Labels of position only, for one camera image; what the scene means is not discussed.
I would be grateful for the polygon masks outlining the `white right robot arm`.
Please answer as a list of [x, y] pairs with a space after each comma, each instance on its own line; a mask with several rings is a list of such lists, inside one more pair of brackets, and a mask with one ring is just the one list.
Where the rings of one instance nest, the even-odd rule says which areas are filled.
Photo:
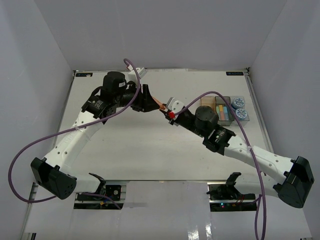
[[309, 161], [283, 157], [258, 146], [249, 146], [233, 131], [218, 124], [218, 116], [209, 106], [200, 106], [195, 113], [185, 109], [174, 116], [173, 111], [162, 111], [171, 125], [181, 126], [203, 139], [211, 152], [239, 160], [260, 170], [260, 175], [233, 172], [224, 184], [210, 186], [212, 200], [239, 200], [254, 194], [279, 198], [287, 205], [301, 209], [314, 183]]

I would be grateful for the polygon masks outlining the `blue highlighter pen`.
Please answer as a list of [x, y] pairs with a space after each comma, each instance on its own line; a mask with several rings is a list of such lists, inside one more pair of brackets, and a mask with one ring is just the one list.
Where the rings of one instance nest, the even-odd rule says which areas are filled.
[[223, 106], [223, 114], [224, 114], [224, 119], [226, 121], [229, 121], [230, 118], [229, 118], [229, 112], [228, 112], [228, 108], [226, 106]]

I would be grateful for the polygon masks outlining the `orange highlighter pen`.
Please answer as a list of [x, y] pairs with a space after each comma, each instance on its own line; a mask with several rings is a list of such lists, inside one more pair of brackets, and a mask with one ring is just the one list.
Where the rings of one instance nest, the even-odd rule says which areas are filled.
[[223, 105], [219, 105], [218, 108], [219, 108], [220, 115], [223, 116], [224, 115]]

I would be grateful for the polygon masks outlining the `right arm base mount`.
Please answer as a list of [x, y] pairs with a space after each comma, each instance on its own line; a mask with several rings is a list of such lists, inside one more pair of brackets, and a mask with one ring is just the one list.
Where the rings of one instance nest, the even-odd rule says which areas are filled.
[[253, 193], [241, 194], [226, 184], [208, 184], [207, 193], [211, 212], [254, 212], [257, 197]]

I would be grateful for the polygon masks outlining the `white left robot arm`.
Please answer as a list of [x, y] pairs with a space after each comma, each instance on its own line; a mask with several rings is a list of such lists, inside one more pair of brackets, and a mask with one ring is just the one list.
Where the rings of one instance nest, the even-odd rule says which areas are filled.
[[72, 126], [74, 130], [42, 159], [35, 158], [31, 162], [39, 186], [61, 200], [73, 192], [88, 192], [96, 200], [105, 196], [105, 179], [94, 173], [76, 175], [72, 166], [91, 137], [118, 113], [117, 109], [129, 106], [134, 111], [146, 113], [160, 108], [151, 96], [148, 85], [138, 83], [145, 73], [144, 68], [135, 68], [128, 75], [110, 71], [104, 76], [103, 84], [91, 93], [82, 106]]

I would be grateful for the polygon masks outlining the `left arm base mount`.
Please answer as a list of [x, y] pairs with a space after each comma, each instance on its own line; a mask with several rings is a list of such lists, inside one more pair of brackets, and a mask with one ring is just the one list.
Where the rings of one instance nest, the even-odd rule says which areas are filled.
[[76, 210], [121, 210], [126, 198], [126, 186], [106, 185], [94, 195], [75, 196], [73, 208]]

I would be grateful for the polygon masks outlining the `blue-lidded cleaning gel jar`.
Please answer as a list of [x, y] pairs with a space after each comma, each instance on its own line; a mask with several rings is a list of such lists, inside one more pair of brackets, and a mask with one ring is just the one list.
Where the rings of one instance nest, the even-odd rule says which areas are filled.
[[236, 97], [231, 102], [231, 107], [236, 111], [245, 107], [245, 100], [242, 97]]

